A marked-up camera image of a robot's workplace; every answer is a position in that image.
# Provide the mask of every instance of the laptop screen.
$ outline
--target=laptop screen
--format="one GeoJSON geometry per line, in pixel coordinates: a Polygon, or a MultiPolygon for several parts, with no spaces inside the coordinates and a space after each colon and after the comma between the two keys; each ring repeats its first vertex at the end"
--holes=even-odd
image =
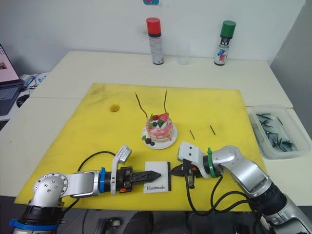
{"type": "Polygon", "coordinates": [[[8,81],[16,81],[20,78],[14,71],[12,64],[4,52],[3,47],[0,45],[0,83],[8,81]]]}

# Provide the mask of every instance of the blue strap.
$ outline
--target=blue strap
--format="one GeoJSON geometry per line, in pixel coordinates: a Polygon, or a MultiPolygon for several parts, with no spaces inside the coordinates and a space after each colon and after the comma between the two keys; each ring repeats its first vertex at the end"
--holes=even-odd
{"type": "Polygon", "coordinates": [[[16,219],[11,219],[9,225],[11,227],[19,228],[22,230],[30,230],[30,231],[51,231],[56,230],[59,225],[28,225],[22,224],[18,222],[16,219]]]}
{"type": "Polygon", "coordinates": [[[100,193],[105,192],[105,190],[104,190],[105,176],[106,176],[106,170],[105,170],[105,167],[102,167],[102,170],[99,173],[99,192],[100,193]]]}

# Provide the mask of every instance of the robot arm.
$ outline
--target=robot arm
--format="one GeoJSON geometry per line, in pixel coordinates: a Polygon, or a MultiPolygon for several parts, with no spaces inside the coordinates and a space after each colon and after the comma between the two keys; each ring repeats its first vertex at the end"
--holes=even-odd
{"type": "Polygon", "coordinates": [[[13,234],[52,234],[59,227],[64,212],[61,201],[65,196],[83,198],[99,193],[132,191],[132,185],[151,182],[161,175],[154,171],[136,172],[132,167],[118,169],[125,163],[132,150],[122,146],[113,159],[112,171],[85,171],[74,174],[48,173],[39,178],[33,186],[34,197],[19,220],[11,220],[15,227],[13,234]]]}
{"type": "Polygon", "coordinates": [[[184,159],[195,165],[204,178],[217,177],[228,171],[275,233],[312,234],[311,221],[256,163],[243,157],[235,146],[225,146],[215,152],[208,150],[205,154],[196,146],[183,142],[178,160],[184,159]]]}

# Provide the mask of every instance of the white table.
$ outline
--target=white table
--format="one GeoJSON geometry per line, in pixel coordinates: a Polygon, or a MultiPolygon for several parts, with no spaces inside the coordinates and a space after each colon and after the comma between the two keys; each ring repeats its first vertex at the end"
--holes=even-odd
{"type": "MultiPolygon", "coordinates": [[[[166,57],[156,66],[147,55],[70,52],[0,132],[0,195],[17,196],[93,82],[240,89],[247,110],[260,104],[290,108],[312,143],[264,61],[229,60],[218,67],[212,59],[192,58],[181,66],[174,57],[166,57]]],[[[312,178],[311,152],[294,159],[263,160],[281,191],[297,205],[312,205],[312,185],[306,182],[312,178]]]]}

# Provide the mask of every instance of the floor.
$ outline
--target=floor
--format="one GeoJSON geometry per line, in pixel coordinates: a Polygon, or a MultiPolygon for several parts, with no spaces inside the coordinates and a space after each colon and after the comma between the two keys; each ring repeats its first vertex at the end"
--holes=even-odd
{"type": "MultiPolygon", "coordinates": [[[[14,197],[0,196],[0,233],[8,234],[12,228],[9,220],[18,219],[25,206],[14,204],[14,197]]],[[[312,219],[312,207],[300,207],[312,219]]],[[[60,225],[58,234],[82,233],[82,221],[85,209],[71,209],[65,216],[67,224],[60,225]]],[[[85,219],[84,233],[93,234],[99,218],[118,217],[122,220],[121,226],[110,231],[111,234],[122,234],[125,226],[136,211],[90,210],[85,219]]],[[[189,234],[186,227],[185,212],[153,212],[155,234],[189,234]]],[[[229,212],[226,214],[211,214],[209,217],[199,217],[188,213],[192,234],[231,234],[234,224],[240,223],[249,226],[252,233],[254,217],[250,212],[229,212]]]]}

